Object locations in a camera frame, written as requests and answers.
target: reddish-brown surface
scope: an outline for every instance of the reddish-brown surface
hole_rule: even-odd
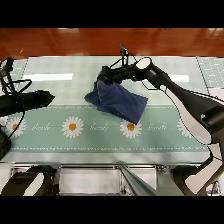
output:
[[[0,28],[0,59],[50,55],[224,56],[223,28]]]

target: folded cloth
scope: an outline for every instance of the folded cloth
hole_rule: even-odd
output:
[[[148,99],[129,92],[117,83],[98,79],[93,91],[85,96],[99,111],[107,112],[137,124],[142,116]]]

